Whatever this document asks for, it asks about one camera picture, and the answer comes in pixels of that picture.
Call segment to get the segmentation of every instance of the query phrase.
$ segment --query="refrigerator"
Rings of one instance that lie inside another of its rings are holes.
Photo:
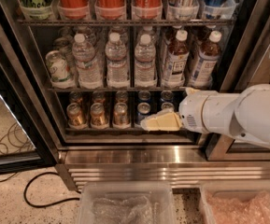
[[[270,0],[233,0],[230,17],[211,20],[199,16],[167,19],[166,7],[158,20],[135,20],[130,1],[122,20],[63,20],[59,16],[29,20],[21,14],[19,0],[0,0],[0,97],[34,145],[32,151],[0,155],[0,174],[54,166],[70,190],[82,189],[91,181],[168,181],[177,189],[196,187],[208,180],[270,179],[269,149],[215,133],[185,129],[147,132],[135,126],[139,91],[150,91],[156,107],[165,90],[172,91],[179,103],[185,86],[142,89],[134,86],[133,77],[127,88],[109,88],[106,84],[99,91],[106,93],[110,105],[117,91],[128,91],[131,127],[69,127],[69,93],[81,91],[90,97],[94,90],[80,86],[60,89],[51,84],[45,56],[65,26],[127,27],[132,67],[135,32],[140,27],[151,25],[160,33],[165,27],[181,25],[190,33],[193,27],[215,25],[223,39],[211,90],[241,92],[255,84],[270,84]]]

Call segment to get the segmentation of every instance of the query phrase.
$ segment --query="robotic hand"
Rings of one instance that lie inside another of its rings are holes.
[[[141,124],[145,130],[150,130],[148,126],[152,126],[152,122],[154,125],[154,120],[161,120],[164,126],[153,126],[152,130],[173,131],[180,129],[179,119],[185,129],[193,132],[220,133],[270,148],[270,85],[256,85],[240,94],[197,91],[179,104],[178,116],[165,110],[144,119]]]

